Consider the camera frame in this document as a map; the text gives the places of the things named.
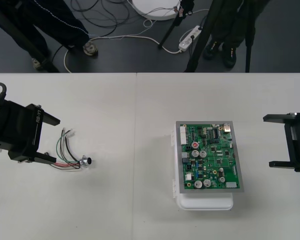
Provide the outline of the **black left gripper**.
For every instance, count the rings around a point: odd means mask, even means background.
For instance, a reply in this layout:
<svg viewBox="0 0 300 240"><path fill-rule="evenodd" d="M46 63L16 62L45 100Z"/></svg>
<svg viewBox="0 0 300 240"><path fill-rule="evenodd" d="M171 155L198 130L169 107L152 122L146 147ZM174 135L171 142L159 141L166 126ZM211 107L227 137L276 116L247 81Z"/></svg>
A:
<svg viewBox="0 0 300 240"><path fill-rule="evenodd" d="M1 108L5 116L0 131L0 148L8 151L11 160L19 163L55 164L57 159L37 152L39 148L42 124L57 126L61 121L43 111L39 105L22 106L7 101Z"/></svg>

